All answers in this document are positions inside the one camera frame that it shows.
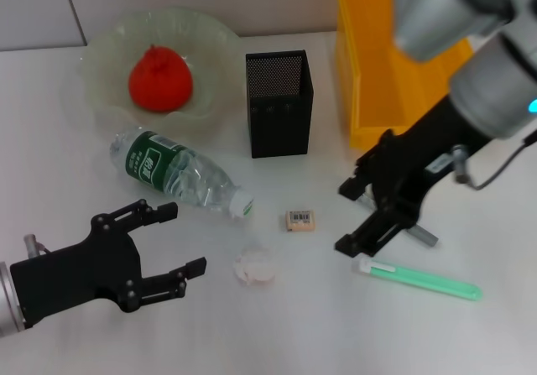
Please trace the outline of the black mesh pen holder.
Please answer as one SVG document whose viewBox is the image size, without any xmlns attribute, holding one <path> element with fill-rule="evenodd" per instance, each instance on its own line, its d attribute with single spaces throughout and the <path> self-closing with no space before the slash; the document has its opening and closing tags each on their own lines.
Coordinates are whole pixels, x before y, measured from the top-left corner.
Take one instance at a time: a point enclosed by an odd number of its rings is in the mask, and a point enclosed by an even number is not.
<svg viewBox="0 0 537 375">
<path fill-rule="evenodd" d="M 251 156 L 307 154 L 314 87 L 306 52 L 247 54 L 245 61 Z"/>
</svg>

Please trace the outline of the yellow plastic storage bin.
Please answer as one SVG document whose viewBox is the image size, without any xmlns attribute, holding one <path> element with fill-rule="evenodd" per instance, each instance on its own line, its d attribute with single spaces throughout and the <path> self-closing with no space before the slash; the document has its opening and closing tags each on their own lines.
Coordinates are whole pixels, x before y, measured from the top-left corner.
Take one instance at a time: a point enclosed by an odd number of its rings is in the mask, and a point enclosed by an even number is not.
<svg viewBox="0 0 537 375">
<path fill-rule="evenodd" d="M 394 0 L 338 0 L 335 60 L 351 147 L 367 151 L 386 130 L 405 132 L 447 94 L 472 54 L 463 39 L 414 62 L 394 45 Z"/>
</svg>

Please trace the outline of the white paper ball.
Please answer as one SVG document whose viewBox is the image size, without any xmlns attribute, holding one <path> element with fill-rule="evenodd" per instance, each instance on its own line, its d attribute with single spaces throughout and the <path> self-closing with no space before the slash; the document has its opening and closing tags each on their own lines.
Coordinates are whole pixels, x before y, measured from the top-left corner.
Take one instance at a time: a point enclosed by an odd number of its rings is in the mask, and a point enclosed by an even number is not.
<svg viewBox="0 0 537 375">
<path fill-rule="evenodd" d="M 246 285 L 265 285 L 275 280 L 272 253 L 265 247 L 245 247 L 235 258 L 233 272 Z"/>
</svg>

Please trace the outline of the silver glitter pen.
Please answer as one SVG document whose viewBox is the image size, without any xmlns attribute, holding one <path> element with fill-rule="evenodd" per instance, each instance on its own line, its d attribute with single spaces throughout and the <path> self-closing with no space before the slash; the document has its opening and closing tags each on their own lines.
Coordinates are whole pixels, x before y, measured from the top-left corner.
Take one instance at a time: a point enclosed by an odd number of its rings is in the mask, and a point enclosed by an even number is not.
<svg viewBox="0 0 537 375">
<path fill-rule="evenodd" d="M 357 199 L 357 201 L 363 206 L 366 206 L 370 211 L 377 210 L 377 206 L 372 195 L 367 191 L 363 195 L 361 195 Z M 433 235 L 431 232 L 428 232 L 427 230 L 425 230 L 423 227 L 419 225 L 415 225 L 414 227 L 411 227 L 410 229 L 406 229 L 405 231 L 414 239 L 419 240 L 420 242 L 424 243 L 428 247 L 434 247 L 439 240 L 437 236 Z"/>
</svg>

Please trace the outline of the beige eraser with barcode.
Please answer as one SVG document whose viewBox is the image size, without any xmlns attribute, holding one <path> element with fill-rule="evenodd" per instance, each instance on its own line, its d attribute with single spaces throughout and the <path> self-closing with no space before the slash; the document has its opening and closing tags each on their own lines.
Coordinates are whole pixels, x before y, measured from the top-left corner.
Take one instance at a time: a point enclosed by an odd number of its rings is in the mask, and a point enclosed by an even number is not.
<svg viewBox="0 0 537 375">
<path fill-rule="evenodd" d="M 287 211 L 285 213 L 288 232 L 313 232 L 315 230 L 315 213 L 308 211 Z"/>
</svg>

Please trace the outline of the translucent green glass plate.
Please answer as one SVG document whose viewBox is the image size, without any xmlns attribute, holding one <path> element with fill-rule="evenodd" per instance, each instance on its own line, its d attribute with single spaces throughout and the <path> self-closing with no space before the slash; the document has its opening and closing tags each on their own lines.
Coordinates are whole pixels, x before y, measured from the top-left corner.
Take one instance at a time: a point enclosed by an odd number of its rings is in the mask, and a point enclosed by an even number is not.
<svg viewBox="0 0 537 375">
<path fill-rule="evenodd" d="M 146 112 L 128 93 L 128 76 L 151 46 L 181 56 L 193 76 L 193 94 L 178 111 Z M 131 126 L 178 138 L 213 134 L 243 106 L 246 78 L 240 38 L 224 23 L 188 8 L 164 8 L 122 18 L 85 48 L 77 69 L 84 103 L 103 133 Z"/>
</svg>

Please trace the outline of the red-orange fruit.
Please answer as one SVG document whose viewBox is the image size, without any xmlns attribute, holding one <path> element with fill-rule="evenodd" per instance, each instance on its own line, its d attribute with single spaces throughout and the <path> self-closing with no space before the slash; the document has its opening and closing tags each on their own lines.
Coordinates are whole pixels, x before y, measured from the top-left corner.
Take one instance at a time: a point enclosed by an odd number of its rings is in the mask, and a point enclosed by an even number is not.
<svg viewBox="0 0 537 375">
<path fill-rule="evenodd" d="M 178 53 L 164 46 L 151 45 L 128 77 L 133 103 L 149 112 L 180 110 L 193 91 L 190 68 Z"/>
</svg>

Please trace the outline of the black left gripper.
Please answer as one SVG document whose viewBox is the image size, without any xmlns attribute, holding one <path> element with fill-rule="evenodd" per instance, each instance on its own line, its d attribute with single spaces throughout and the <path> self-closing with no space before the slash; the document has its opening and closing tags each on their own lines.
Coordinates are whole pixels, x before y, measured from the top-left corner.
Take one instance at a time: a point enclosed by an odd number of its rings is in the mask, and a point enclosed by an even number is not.
<svg viewBox="0 0 537 375">
<path fill-rule="evenodd" d="M 187 282 L 205 274 L 206 258 L 198 258 L 168 273 L 142 278 L 138 250 L 129 236 L 140 227 L 176 219 L 178 205 L 156 208 L 136 201 L 99 221 L 88 237 L 10 267 L 18 302 L 31 328 L 42 319 L 94 299 L 108 299 L 123 312 L 185 297 Z"/>
</svg>

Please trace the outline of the clear water bottle green label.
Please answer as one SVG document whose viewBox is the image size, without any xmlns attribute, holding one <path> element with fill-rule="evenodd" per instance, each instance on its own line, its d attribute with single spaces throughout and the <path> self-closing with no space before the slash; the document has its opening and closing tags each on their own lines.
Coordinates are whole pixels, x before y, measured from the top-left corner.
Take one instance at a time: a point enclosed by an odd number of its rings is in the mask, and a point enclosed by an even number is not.
<svg viewBox="0 0 537 375">
<path fill-rule="evenodd" d="M 146 128 L 116 134 L 110 157 L 122 173 L 184 204 L 237 218 L 252 210 L 253 197 L 220 165 Z"/>
</svg>

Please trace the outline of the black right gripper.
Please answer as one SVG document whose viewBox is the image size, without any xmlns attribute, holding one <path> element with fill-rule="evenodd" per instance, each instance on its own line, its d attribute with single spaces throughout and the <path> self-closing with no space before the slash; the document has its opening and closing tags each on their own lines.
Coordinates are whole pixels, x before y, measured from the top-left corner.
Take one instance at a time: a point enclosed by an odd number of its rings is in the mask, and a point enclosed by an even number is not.
<svg viewBox="0 0 537 375">
<path fill-rule="evenodd" d="M 491 142 L 455 109 L 444 96 L 406 132 L 386 131 L 357 161 L 356 176 L 347 178 L 338 192 L 348 200 L 376 198 L 377 210 L 334 249 L 350 258 L 373 257 L 401 231 L 413 227 L 429 190 L 450 171 L 427 174 L 425 168 L 457 145 L 472 155 Z"/>
</svg>

